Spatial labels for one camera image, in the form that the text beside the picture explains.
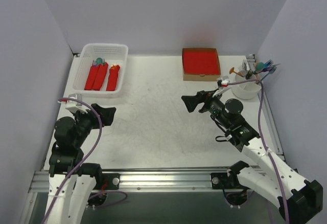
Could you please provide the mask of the red paper napkin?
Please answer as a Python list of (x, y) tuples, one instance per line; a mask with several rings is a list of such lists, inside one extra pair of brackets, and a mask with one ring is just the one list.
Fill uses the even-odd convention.
[(115, 91), (118, 82), (120, 66), (118, 64), (114, 64), (114, 65), (117, 65), (118, 67), (115, 70), (109, 69), (108, 82), (106, 86), (106, 91), (108, 92)]

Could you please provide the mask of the white plastic basket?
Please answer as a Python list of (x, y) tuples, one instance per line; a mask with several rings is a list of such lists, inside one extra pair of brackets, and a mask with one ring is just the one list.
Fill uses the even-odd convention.
[(89, 43), (78, 61), (73, 89), (89, 97), (109, 97), (121, 90), (128, 47), (117, 43)]

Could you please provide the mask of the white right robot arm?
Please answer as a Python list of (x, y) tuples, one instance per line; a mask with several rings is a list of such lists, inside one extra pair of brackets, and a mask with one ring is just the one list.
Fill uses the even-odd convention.
[(242, 116), (241, 101), (232, 98), (223, 103), (221, 96), (219, 90), (199, 91), (181, 99), (190, 113), (202, 104), (199, 112), (209, 112), (226, 141), (264, 172), (260, 174), (246, 162), (238, 161), (227, 169), (227, 183), (258, 193), (278, 208), (286, 223), (307, 223), (322, 210), (322, 185), (301, 176), (267, 147), (263, 137)]

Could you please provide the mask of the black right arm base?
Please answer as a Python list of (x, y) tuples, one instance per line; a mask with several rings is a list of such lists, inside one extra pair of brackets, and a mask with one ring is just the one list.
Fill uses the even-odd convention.
[(237, 180), (232, 180), (227, 173), (211, 173), (211, 186), (214, 190), (222, 190), (226, 203), (232, 209), (241, 209), (254, 196), (248, 187), (242, 186)]

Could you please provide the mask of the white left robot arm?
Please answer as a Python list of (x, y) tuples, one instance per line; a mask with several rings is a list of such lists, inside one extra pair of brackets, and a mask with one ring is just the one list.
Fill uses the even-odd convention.
[(81, 146), (94, 129), (113, 123), (115, 107), (97, 104), (72, 110), (71, 117), (58, 119), (54, 127), (55, 143), (49, 159), (48, 201), (42, 223), (80, 223), (93, 189), (103, 184), (100, 164), (87, 163), (90, 153)]

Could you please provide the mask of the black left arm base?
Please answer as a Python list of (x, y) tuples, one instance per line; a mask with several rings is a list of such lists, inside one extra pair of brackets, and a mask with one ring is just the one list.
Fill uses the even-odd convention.
[(91, 207), (102, 206), (108, 196), (105, 191), (118, 190), (120, 184), (120, 174), (118, 173), (104, 173), (102, 176), (102, 181), (97, 183), (95, 188), (90, 194), (90, 197), (96, 195), (97, 193), (102, 193), (91, 200), (88, 201), (88, 205)]

